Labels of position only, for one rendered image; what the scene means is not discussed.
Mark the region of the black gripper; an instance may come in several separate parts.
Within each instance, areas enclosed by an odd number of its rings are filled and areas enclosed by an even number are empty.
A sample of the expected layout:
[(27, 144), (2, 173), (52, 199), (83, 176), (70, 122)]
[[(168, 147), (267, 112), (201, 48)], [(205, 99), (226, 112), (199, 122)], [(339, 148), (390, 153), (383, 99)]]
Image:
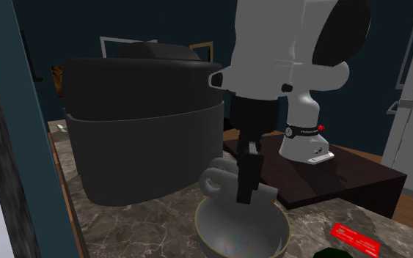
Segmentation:
[(237, 145), (238, 190), (236, 201), (249, 204), (252, 191), (258, 189), (264, 155), (260, 138), (276, 129), (279, 119), (278, 100), (256, 100), (232, 96), (230, 122), (239, 130)]

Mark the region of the flat red box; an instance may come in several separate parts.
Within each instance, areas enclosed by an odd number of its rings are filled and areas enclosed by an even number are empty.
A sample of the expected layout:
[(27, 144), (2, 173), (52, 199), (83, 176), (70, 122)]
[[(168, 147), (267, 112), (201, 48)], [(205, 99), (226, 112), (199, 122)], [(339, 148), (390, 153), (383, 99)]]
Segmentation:
[(378, 258), (379, 256), (381, 248), (380, 243), (348, 228), (347, 226), (335, 223), (330, 234), (372, 258)]

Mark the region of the orange tiger wall picture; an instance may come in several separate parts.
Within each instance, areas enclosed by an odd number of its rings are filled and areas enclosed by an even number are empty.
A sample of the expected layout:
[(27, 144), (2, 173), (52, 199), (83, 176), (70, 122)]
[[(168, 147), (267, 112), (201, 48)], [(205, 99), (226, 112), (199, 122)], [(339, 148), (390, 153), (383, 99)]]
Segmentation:
[(54, 80), (57, 97), (62, 97), (62, 66), (52, 66), (51, 74)]

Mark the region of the dark brown robot stand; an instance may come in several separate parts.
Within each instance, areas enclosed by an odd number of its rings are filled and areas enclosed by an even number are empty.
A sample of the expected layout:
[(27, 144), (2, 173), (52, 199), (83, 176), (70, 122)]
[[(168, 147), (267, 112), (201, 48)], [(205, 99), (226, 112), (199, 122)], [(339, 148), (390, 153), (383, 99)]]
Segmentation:
[(407, 175), (331, 146), (331, 160), (310, 165), (279, 155), (283, 135), (261, 139), (265, 156), (260, 181), (278, 189), (277, 200), (291, 210), (341, 198), (387, 218), (394, 214)]

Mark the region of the dark green round object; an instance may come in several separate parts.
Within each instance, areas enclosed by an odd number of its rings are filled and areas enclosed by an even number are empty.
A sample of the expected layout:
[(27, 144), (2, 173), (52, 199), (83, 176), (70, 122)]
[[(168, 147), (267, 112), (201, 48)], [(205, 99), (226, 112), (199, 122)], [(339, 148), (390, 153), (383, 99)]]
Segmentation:
[(353, 258), (347, 251), (327, 247), (313, 254), (313, 258)]

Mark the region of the grey mug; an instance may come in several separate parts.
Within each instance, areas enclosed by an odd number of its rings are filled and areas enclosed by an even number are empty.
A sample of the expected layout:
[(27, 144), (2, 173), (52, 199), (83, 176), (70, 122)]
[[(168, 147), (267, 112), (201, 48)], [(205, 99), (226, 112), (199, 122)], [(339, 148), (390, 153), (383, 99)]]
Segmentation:
[[(201, 191), (208, 197), (223, 202), (237, 202), (238, 165), (228, 158), (215, 158), (200, 175)], [(250, 204), (274, 203), (278, 189), (260, 183), (256, 191), (251, 191)]]

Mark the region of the grey bowl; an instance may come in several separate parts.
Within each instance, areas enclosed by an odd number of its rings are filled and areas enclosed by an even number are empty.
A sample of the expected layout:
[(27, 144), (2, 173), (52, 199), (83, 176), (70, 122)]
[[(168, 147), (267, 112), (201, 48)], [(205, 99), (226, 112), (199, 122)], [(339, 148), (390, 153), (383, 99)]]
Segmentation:
[(284, 258), (291, 239), (288, 216), (274, 202), (227, 204), (206, 197), (194, 225), (205, 258)]

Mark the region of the large black cooker appliance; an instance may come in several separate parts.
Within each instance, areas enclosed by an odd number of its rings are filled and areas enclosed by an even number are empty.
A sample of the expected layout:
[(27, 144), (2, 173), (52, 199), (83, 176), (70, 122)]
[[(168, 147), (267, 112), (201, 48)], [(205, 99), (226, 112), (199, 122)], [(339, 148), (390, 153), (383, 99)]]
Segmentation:
[(222, 156), (221, 69), (184, 45), (137, 42), (115, 57), (65, 61), (62, 98), (76, 169), (92, 203), (173, 194)]

